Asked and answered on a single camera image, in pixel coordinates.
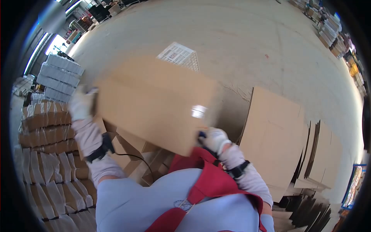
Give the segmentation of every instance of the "red apron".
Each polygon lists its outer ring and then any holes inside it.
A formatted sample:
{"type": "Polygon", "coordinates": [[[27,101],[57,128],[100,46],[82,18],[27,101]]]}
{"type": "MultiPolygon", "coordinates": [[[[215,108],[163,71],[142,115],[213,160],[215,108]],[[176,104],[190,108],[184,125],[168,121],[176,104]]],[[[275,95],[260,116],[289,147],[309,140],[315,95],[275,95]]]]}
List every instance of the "red apron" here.
{"type": "MultiPolygon", "coordinates": [[[[195,147],[190,157],[175,155],[169,173],[187,168],[200,168],[202,169],[202,173],[185,200],[188,200],[194,206],[205,197],[221,197],[237,193],[245,194],[257,207],[259,229],[262,232],[267,231],[260,221],[263,200],[257,195],[238,189],[233,178],[223,171],[221,164],[207,150],[195,147]]],[[[158,217],[146,232],[174,232],[188,212],[182,210],[180,206],[178,208],[172,208],[158,217]]]]}

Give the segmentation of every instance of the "stack of white packages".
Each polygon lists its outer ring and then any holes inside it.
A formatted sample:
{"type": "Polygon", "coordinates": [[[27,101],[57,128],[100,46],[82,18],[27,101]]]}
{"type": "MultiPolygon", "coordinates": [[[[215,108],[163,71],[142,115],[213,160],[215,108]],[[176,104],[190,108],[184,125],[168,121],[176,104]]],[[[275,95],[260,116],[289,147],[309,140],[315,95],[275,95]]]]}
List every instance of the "stack of white packages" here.
{"type": "Polygon", "coordinates": [[[331,42],[331,44],[335,41],[338,33],[341,32],[341,30],[342,27],[340,21],[332,15],[330,15],[329,18],[325,20],[324,26],[322,27],[322,31],[331,42]]]}
{"type": "Polygon", "coordinates": [[[45,98],[68,102],[75,92],[84,70],[76,62],[65,57],[49,54],[46,62],[41,65],[37,82],[46,86],[45,98]]]}

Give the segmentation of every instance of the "white plastic crate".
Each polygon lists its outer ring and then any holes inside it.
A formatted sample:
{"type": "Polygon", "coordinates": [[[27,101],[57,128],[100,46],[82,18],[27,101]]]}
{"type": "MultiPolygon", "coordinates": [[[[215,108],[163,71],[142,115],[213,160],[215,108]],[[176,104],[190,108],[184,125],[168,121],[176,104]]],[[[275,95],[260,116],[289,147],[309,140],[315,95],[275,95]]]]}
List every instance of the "white plastic crate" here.
{"type": "Polygon", "coordinates": [[[177,42],[173,42],[157,58],[163,61],[184,66],[195,72],[200,72],[198,66],[197,53],[177,42]]]}

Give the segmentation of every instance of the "warehouse wall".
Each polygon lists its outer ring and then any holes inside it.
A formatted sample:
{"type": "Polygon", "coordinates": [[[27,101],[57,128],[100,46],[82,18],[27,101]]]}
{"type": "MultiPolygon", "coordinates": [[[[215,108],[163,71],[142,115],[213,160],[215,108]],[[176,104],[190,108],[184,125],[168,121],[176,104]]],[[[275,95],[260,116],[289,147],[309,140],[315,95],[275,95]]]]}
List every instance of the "warehouse wall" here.
{"type": "Polygon", "coordinates": [[[57,34],[53,34],[51,35],[47,40],[46,42],[44,43],[44,46],[42,49],[40,49],[39,51],[39,55],[37,56],[33,66],[31,67],[30,69],[30,74],[34,75],[34,76],[37,76],[40,72],[40,69],[41,69],[41,64],[46,61],[46,58],[47,58],[47,55],[45,55],[45,51],[48,49],[49,45],[51,44],[51,42],[54,40],[55,36],[57,34]]]}

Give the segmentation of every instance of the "person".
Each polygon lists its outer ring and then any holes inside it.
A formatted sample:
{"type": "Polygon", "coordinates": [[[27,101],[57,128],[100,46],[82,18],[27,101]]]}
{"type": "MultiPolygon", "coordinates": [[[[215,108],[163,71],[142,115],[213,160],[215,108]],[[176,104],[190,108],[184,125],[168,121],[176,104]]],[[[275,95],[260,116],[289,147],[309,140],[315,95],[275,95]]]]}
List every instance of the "person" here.
{"type": "MultiPolygon", "coordinates": [[[[94,96],[78,87],[69,103],[84,157],[98,151],[103,140],[90,114],[94,96]]],[[[253,164],[221,129],[207,129],[203,145],[226,169],[240,169],[240,174],[232,178],[201,147],[190,157],[175,155],[169,173],[150,187],[127,178],[109,155],[87,162],[97,188],[97,231],[274,232],[273,200],[253,164]]]]}

